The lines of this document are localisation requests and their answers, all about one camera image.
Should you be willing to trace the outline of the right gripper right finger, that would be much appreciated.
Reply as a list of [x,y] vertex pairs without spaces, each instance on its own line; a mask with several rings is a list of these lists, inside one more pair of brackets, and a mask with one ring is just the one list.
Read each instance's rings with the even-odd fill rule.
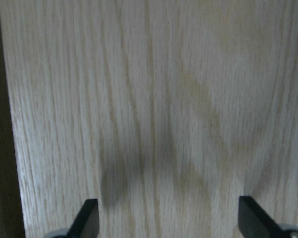
[[298,227],[276,223],[251,196],[239,197],[238,228],[245,238],[298,238]]

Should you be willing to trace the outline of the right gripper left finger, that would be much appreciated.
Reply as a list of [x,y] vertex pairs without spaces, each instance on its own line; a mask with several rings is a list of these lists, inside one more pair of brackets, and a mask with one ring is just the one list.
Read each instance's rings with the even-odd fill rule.
[[87,199],[68,229],[46,234],[47,238],[97,238],[100,232],[98,199]]

